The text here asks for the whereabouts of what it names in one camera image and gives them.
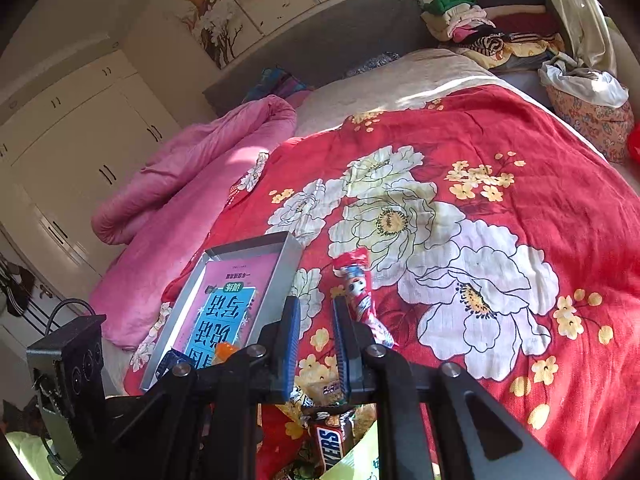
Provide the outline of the red panda snack stick packet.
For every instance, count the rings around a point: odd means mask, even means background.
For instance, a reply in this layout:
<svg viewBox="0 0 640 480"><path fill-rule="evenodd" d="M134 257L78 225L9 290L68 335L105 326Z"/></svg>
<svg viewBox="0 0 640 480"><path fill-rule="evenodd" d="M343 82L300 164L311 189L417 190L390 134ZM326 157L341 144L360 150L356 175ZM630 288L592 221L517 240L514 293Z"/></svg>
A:
<svg viewBox="0 0 640 480"><path fill-rule="evenodd" d="M335 258L333 272L342 281L352 319L367 325L377 344L396 349L394 337L378 318L378 310L372 295L368 248L359 247Z"/></svg>

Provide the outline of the Snickers bar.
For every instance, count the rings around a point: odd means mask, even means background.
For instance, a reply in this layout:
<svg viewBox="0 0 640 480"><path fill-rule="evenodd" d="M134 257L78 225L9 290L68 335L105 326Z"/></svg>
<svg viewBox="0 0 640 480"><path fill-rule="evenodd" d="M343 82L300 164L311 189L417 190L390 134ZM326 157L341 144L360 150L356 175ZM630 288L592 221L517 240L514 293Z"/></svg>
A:
<svg viewBox="0 0 640 480"><path fill-rule="evenodd" d="M349 404L303 409L323 472L337 465L355 445L356 408Z"/></svg>

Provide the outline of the blue Oreo packet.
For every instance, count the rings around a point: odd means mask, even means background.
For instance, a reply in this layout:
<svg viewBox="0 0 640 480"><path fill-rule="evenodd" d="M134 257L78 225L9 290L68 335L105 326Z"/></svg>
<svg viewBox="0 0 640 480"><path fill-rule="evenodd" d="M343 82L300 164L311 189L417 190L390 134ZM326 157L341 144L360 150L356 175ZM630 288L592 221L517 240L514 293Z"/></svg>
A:
<svg viewBox="0 0 640 480"><path fill-rule="evenodd" d="M195 361L190 358L190 356L186 356L184 353L175 349L168 350L160 359L160 364L157 365L155 378L160 379L168 372L168 370L172 370L179 364L189 364L190 367L195 367Z"/></svg>

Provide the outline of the yellow snack packet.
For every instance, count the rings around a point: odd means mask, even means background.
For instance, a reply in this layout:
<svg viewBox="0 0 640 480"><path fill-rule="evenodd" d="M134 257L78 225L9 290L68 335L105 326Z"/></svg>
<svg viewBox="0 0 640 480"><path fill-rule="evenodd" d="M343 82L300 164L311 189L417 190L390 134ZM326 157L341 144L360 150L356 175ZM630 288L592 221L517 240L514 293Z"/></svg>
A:
<svg viewBox="0 0 640 480"><path fill-rule="evenodd" d="M295 383L316 405L328 405L340 390L336 356L324 356L320 360L311 353L298 363Z"/></svg>

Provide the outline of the orange rice cracker packet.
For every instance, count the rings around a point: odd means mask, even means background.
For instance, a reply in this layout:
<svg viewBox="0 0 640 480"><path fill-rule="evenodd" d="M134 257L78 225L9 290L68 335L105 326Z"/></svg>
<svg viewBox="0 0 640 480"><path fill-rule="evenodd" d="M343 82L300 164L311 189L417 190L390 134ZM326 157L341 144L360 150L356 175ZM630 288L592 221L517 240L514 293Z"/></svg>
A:
<svg viewBox="0 0 640 480"><path fill-rule="evenodd" d="M228 341L220 342L216 345L214 352L213 365L222 364L228 361L230 356L233 356L235 352L238 352L239 348L234 344L230 344Z"/></svg>

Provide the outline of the clear green label cracker packet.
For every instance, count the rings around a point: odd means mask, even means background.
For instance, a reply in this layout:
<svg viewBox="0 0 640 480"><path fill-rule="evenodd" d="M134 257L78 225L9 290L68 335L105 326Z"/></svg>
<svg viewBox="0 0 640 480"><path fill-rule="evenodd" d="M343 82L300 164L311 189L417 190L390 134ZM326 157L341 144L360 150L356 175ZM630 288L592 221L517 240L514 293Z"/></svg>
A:
<svg viewBox="0 0 640 480"><path fill-rule="evenodd" d="M322 474L321 480L378 480L378 423L335 466Z"/></svg>

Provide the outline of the grey tray box with book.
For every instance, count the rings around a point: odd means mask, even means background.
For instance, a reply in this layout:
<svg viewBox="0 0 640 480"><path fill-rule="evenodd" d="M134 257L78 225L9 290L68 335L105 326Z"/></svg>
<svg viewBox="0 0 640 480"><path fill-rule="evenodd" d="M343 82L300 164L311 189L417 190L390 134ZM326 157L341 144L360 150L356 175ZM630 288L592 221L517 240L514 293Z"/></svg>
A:
<svg viewBox="0 0 640 480"><path fill-rule="evenodd" d="M223 342L243 348L258 341L265 325L280 320L302 253L288 232L207 249L160 328L140 389L160 378L160 362L171 350L203 368Z"/></svg>

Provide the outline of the red floral blanket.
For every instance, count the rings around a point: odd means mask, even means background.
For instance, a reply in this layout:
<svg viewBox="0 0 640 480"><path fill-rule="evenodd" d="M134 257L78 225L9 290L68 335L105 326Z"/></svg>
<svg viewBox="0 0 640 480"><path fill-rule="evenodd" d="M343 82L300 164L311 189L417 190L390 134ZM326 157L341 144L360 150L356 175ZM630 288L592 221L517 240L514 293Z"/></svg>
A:
<svg viewBox="0 0 640 480"><path fill-rule="evenodd" d="M578 479L639 422L639 197L539 107L493 84L288 140L230 188L206 248L288 232L304 252L298 362L335 356L333 260L367 247L410 361L452 361Z"/></svg>

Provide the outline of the pink quilt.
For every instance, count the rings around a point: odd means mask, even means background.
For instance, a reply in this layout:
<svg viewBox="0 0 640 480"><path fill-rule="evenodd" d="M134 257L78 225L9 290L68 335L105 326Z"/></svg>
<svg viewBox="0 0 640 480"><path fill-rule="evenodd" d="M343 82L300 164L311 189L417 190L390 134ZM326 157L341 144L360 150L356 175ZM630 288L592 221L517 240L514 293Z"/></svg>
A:
<svg viewBox="0 0 640 480"><path fill-rule="evenodd" d="M242 104L176 134L96 208L93 233L124 248L89 298L106 317L106 340L125 349L142 343L163 292L201 247L232 185L295 128L294 107L278 96Z"/></svg>

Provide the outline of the cream wardrobe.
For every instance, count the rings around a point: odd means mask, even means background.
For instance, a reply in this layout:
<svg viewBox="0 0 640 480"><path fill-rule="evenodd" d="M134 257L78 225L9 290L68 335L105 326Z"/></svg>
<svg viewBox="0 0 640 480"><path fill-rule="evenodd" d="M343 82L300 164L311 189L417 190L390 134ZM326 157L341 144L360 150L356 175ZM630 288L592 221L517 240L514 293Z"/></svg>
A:
<svg viewBox="0 0 640 480"><path fill-rule="evenodd" d="M1 225L63 297L87 298L122 251L91 217L180 127L122 51L75 70L1 126Z"/></svg>

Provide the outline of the grey headboard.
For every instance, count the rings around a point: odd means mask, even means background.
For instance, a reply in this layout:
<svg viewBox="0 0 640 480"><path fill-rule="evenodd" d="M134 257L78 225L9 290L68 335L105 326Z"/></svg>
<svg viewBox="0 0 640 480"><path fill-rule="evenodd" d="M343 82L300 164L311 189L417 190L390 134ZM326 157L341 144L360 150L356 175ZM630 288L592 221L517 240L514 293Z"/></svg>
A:
<svg viewBox="0 0 640 480"><path fill-rule="evenodd" d="M420 0L344 0L306 18L234 62L203 91L217 116L228 113L258 84L266 68L282 68L320 88L375 55L434 48Z"/></svg>

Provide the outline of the floral fabric basket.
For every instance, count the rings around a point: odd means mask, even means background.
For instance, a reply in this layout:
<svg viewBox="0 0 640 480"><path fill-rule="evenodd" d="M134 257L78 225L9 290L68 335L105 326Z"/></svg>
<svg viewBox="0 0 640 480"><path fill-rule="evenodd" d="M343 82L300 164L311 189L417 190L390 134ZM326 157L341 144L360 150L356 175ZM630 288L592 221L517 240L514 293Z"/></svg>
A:
<svg viewBox="0 0 640 480"><path fill-rule="evenodd" d="M555 114L586 138L609 162L628 158L634 128L629 91L609 72L578 65L559 53L538 70Z"/></svg>

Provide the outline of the red plastic bag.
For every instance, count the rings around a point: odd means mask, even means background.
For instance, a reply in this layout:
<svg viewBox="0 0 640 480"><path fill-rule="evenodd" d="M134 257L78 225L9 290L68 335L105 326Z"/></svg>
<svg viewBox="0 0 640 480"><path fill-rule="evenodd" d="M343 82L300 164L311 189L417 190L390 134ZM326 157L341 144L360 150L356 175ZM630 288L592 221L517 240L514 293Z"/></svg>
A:
<svg viewBox="0 0 640 480"><path fill-rule="evenodd" d="M629 158L640 164L640 124L635 125L627 136L627 151Z"/></svg>

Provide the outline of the stack of folded clothes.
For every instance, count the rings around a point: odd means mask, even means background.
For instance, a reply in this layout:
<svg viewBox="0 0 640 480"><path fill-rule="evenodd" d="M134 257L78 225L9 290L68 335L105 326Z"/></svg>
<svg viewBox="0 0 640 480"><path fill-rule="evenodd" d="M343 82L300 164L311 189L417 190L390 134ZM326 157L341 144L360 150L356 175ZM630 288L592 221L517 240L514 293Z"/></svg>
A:
<svg viewBox="0 0 640 480"><path fill-rule="evenodd" d="M536 70L565 50L548 0L432 0L421 18L443 48L491 72Z"/></svg>

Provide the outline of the beige curtain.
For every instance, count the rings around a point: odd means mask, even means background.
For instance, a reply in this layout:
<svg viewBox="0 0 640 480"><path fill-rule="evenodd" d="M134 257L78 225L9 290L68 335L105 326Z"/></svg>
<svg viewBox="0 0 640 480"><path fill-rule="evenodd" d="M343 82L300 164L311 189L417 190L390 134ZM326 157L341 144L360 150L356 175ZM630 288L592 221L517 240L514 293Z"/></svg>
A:
<svg viewBox="0 0 640 480"><path fill-rule="evenodd" d="M614 46L598 0L551 0L578 61L617 75Z"/></svg>

